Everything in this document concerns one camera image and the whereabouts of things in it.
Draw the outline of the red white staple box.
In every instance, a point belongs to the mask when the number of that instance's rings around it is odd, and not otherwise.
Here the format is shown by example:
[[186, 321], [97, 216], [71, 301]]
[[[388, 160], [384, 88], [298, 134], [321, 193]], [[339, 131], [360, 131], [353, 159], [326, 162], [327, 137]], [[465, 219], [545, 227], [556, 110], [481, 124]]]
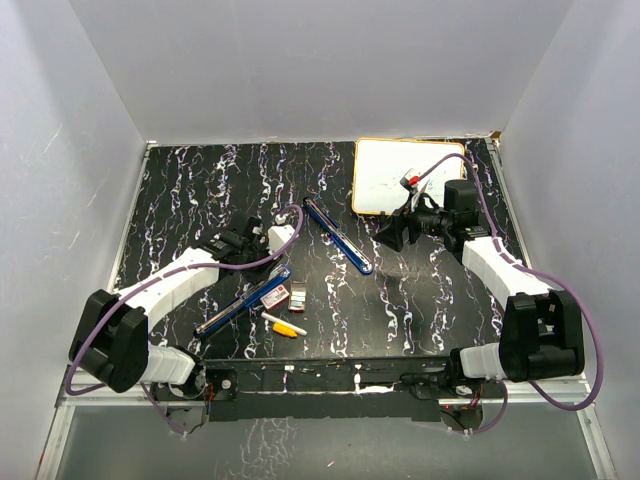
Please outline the red white staple box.
[[260, 298], [260, 302], [266, 310], [271, 310], [286, 301], [290, 296], [284, 285], [278, 285]]

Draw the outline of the staple tray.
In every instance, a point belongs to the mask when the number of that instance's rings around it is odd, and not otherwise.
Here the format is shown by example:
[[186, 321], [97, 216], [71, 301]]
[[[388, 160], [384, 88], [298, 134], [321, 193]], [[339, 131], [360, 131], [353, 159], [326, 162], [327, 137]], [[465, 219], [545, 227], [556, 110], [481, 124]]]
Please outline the staple tray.
[[305, 282], [292, 282], [289, 296], [288, 310], [301, 313], [306, 310], [307, 284]]

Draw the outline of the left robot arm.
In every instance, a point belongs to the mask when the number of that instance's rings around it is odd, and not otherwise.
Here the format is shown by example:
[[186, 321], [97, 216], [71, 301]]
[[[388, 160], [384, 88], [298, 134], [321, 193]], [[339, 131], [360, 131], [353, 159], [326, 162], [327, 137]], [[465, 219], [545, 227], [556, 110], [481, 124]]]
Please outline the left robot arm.
[[207, 376], [194, 355], [178, 347], [155, 346], [154, 327], [199, 291], [243, 269], [245, 278], [262, 279], [276, 263], [273, 254], [290, 238], [288, 225], [266, 228], [243, 213], [216, 232], [201, 236], [175, 260], [147, 279], [110, 293], [89, 296], [69, 350], [69, 361], [116, 393], [139, 383], [172, 385], [182, 397], [194, 399]]

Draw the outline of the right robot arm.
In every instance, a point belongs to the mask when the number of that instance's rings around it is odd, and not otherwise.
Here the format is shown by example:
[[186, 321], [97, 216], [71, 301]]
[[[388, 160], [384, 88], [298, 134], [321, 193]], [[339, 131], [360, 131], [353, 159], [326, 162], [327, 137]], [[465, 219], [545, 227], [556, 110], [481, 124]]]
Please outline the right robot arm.
[[401, 184], [408, 198], [387, 218], [374, 241], [401, 251], [421, 235], [441, 238], [445, 249], [483, 282], [503, 309], [498, 341], [451, 351], [447, 388], [466, 397], [482, 379], [525, 382], [580, 374], [584, 343], [577, 301], [525, 272], [500, 239], [481, 225], [473, 183], [447, 181], [442, 206], [419, 191], [417, 176]]

